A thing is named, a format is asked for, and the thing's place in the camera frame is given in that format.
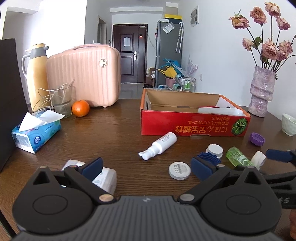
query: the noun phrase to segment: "yellow thermos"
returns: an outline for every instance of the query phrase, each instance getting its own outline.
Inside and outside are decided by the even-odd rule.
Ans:
[[[42,88],[48,90],[47,76],[46,76],[46,50],[48,47],[45,44],[36,44],[30,47],[26,52],[30,51],[22,58],[22,71],[27,79],[29,98],[32,111],[37,111],[39,108],[49,106],[50,103],[42,104],[45,99],[41,96],[49,95],[48,91],[39,90]],[[25,59],[30,57],[27,70],[25,70]]]

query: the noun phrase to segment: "floor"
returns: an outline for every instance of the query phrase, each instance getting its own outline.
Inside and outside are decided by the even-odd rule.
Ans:
[[[144,84],[121,84],[119,99],[141,99]]]

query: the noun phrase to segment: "green transparent bottle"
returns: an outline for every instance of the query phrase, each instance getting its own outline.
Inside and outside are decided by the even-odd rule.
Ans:
[[[244,156],[244,154],[237,149],[235,146],[231,147],[227,153],[226,157],[228,160],[236,167],[238,165],[247,167],[247,166],[253,166],[253,164],[250,162],[248,158]]]

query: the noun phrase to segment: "purple ceramic vase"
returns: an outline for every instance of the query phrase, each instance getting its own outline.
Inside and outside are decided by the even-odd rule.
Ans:
[[[256,66],[251,83],[251,103],[248,111],[256,116],[265,117],[268,101],[272,101],[276,74],[275,72]]]

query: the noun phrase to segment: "gray refrigerator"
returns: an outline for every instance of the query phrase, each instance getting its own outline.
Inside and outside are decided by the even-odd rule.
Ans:
[[[173,24],[175,28],[171,32],[166,33],[162,29],[162,27],[166,24],[167,23],[163,22],[157,23],[155,87],[158,87],[158,85],[165,85],[165,76],[157,71],[161,66],[165,64],[165,61],[163,59],[166,58],[177,60],[180,64],[182,59],[182,48],[181,53],[179,53],[180,43],[178,46],[178,51],[176,52],[181,25]]]

